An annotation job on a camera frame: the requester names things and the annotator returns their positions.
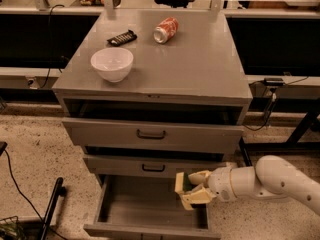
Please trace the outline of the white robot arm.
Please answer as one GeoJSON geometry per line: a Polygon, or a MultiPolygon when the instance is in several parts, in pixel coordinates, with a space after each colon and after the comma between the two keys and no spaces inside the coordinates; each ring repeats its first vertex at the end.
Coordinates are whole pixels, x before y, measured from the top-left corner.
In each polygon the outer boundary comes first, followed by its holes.
{"type": "Polygon", "coordinates": [[[175,192],[186,210],[194,205],[237,198],[281,201],[292,198],[320,215],[320,184],[285,159],[267,155],[256,166],[228,165],[213,171],[176,174],[175,192]]]}

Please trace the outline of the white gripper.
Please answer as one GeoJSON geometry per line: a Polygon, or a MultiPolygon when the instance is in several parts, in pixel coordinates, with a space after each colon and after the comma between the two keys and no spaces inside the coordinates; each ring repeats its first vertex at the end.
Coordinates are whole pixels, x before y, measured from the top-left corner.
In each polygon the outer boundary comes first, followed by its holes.
{"type": "Polygon", "coordinates": [[[188,176],[193,185],[207,184],[209,189],[201,188],[196,191],[190,191],[180,196],[183,207],[186,210],[193,210],[193,205],[210,203],[216,196],[222,202],[232,202],[236,200],[231,184],[230,167],[221,167],[212,173],[208,170],[192,173],[188,176]]]}

